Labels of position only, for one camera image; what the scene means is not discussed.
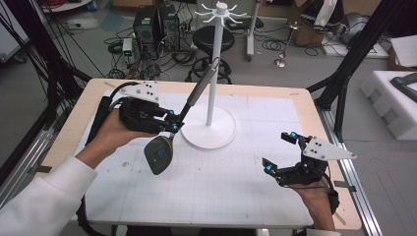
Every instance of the floor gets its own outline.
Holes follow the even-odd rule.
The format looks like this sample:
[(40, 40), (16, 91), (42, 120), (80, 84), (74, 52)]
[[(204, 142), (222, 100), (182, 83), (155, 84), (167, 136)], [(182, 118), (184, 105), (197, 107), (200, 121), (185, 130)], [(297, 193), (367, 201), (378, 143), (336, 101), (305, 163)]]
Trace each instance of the floor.
[[(132, 13), (116, 12), (108, 1), (95, 13), (77, 10), (59, 15), (60, 19), (86, 16), (97, 19), (91, 29), (74, 30), (72, 37), (83, 48), (91, 61), (107, 75), (112, 69), (112, 56), (104, 40), (115, 37), (117, 31), (129, 28), (133, 22)], [(261, 30), (275, 30), (284, 26), (283, 19), (264, 19)], [(283, 29), (264, 34), (286, 39), (288, 30)], [(89, 59), (64, 35), (77, 67), (85, 73), (102, 78)], [(287, 49), (287, 66), (278, 68), (273, 64), (278, 52), (266, 50), (261, 41), (255, 42), (255, 57), (248, 62), (246, 34), (235, 34), (235, 45), (222, 53), (221, 57), (230, 64), (231, 79), (235, 85), (266, 87), (306, 88), (330, 76), (342, 61), (342, 57), (325, 56), (317, 48), (317, 56), (310, 56), (305, 48), (290, 46)], [(171, 61), (161, 70), (165, 71), (174, 63)], [(158, 80), (183, 82), (189, 66), (176, 65), (162, 73)], [(373, 71), (387, 69), (384, 59), (365, 59), (349, 84), (343, 124), (343, 138), (347, 148), (358, 158), (353, 160), (362, 186), (371, 203), (384, 235), (413, 235), (417, 231), (417, 185), (414, 171), (417, 168), (417, 142), (397, 141), (388, 131), (387, 125), (372, 108), (370, 101), (359, 89)], [(0, 65), (0, 164), (11, 154), (14, 147), (30, 128), (46, 105), (45, 95), (31, 63), (7, 63)], [(109, 234), (108, 225), (99, 226)], [(179, 235), (190, 230), (176, 229)], [(270, 235), (289, 235), (289, 231), (271, 230)], [(366, 235), (364, 229), (343, 231), (343, 235)], [(75, 223), (70, 223), (61, 235), (84, 235)]]

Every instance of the electronic device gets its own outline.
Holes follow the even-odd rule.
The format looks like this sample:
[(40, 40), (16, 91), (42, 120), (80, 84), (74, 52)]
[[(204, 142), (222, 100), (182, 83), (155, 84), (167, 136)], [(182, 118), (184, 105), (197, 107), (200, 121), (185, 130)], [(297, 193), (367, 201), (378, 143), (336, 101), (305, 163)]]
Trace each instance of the electronic device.
[(159, 14), (155, 6), (140, 6), (133, 22), (133, 30), (141, 56), (145, 59), (159, 58), (158, 46), (162, 40)]
[(176, 14), (174, 5), (162, 5), (159, 7), (159, 14), (162, 24), (162, 35), (165, 47), (170, 51), (180, 50), (180, 21)]
[(133, 39), (128, 37), (123, 39), (123, 57), (125, 58), (125, 63), (130, 67), (135, 63), (135, 54), (133, 50)]

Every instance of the vertical pole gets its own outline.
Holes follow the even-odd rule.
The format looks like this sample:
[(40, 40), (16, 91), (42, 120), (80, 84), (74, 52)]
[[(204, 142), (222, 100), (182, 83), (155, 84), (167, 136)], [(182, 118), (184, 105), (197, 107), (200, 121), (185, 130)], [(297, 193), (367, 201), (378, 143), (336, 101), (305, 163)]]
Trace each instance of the vertical pole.
[[(212, 49), (212, 62), (211, 63), (214, 63), (216, 59), (218, 60), (218, 63), (220, 63), (222, 39), (223, 39), (223, 24), (221, 23), (221, 18), (216, 17), (215, 18), (214, 46)], [(207, 126), (210, 126), (211, 121), (212, 121), (212, 112), (214, 109), (214, 98), (215, 98), (215, 87), (217, 85), (217, 76), (218, 76), (218, 70), (216, 70), (214, 75), (212, 75), (210, 84), (209, 84), (208, 119), (206, 122)]]

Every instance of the white mug tree stand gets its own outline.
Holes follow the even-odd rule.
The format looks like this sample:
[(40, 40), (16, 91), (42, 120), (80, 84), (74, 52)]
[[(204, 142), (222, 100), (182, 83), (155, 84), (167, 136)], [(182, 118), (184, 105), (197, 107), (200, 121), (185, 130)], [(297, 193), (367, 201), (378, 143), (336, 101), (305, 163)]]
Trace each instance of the white mug tree stand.
[[(196, 14), (200, 16), (211, 15), (204, 23), (209, 23), (215, 19), (212, 60), (219, 61), (224, 19), (227, 18), (239, 24), (239, 22), (236, 22), (230, 16), (241, 17), (245, 16), (246, 13), (241, 15), (230, 13), (230, 11), (236, 8), (236, 5), (231, 9), (227, 9), (227, 4), (221, 2), (217, 2), (216, 9), (207, 8), (204, 4), (202, 6), (210, 12), (202, 14), (196, 12)], [(192, 107), (184, 119), (185, 125), (181, 128), (184, 138), (198, 148), (222, 148), (228, 145), (236, 136), (236, 121), (233, 115), (225, 108), (214, 106), (217, 76), (218, 69), (210, 79), (208, 104), (199, 104)]]

